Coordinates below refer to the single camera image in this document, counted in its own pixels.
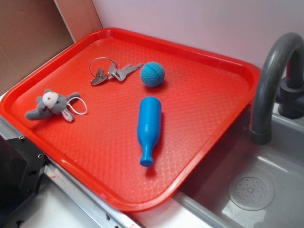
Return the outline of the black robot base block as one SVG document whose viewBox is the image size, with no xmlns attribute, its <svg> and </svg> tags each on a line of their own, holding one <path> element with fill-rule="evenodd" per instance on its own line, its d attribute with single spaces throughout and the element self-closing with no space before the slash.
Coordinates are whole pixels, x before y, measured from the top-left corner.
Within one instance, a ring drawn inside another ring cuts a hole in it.
<svg viewBox="0 0 304 228">
<path fill-rule="evenodd" d="M 35 197 L 45 154 L 30 140 L 0 138 L 0 215 Z"/>
</svg>

